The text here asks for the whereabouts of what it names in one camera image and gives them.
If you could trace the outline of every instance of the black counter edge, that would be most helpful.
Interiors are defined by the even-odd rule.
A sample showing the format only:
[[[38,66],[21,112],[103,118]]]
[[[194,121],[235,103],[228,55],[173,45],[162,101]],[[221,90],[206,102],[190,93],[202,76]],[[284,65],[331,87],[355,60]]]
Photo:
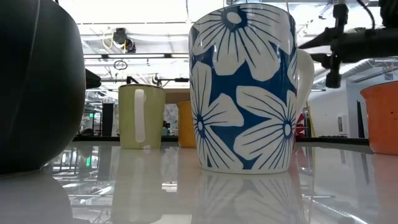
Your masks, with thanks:
[[[120,137],[75,137],[73,141],[120,141]],[[178,136],[162,136],[162,142],[178,142]],[[296,142],[322,142],[368,146],[368,139],[354,138],[296,138]]]

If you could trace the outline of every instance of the black kettle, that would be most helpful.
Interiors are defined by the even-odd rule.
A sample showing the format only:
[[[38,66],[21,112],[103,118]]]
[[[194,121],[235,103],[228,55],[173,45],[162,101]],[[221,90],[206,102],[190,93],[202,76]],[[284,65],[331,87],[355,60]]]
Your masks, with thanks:
[[[78,27],[51,0],[0,1],[0,175],[41,168],[78,131],[85,65]]]

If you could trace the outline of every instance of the yellow mug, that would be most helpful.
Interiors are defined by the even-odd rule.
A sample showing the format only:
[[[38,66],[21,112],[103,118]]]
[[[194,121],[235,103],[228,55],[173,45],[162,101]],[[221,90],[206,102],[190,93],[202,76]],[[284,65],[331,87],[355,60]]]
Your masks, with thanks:
[[[143,84],[119,88],[120,145],[126,149],[159,149],[165,90]]]
[[[177,106],[178,144],[180,145],[180,147],[196,148],[195,133],[193,132],[191,101],[179,101],[177,103]]]

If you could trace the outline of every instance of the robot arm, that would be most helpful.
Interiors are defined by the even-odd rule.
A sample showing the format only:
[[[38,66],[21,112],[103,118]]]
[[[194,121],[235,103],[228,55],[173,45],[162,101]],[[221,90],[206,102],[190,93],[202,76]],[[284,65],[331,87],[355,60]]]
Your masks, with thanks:
[[[382,29],[357,28],[355,32],[344,33],[348,20],[346,4],[336,4],[333,17],[336,25],[326,28],[320,35],[299,48],[309,49],[330,45],[331,55],[312,54],[312,59],[322,67],[330,69],[326,76],[326,87],[339,88],[341,63],[355,63],[366,58],[391,57],[398,55],[398,0],[380,0]]]

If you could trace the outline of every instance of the red object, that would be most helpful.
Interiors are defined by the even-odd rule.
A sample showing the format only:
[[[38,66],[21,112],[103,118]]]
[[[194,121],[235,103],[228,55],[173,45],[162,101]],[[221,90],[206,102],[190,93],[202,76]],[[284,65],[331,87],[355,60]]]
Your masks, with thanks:
[[[302,114],[300,114],[300,116],[298,117],[298,120],[296,122],[296,136],[305,136],[304,130],[305,127],[303,124],[301,124],[301,122],[304,120],[304,116]]]
[[[361,95],[366,100],[372,151],[398,155],[398,82],[370,86],[363,89]]]

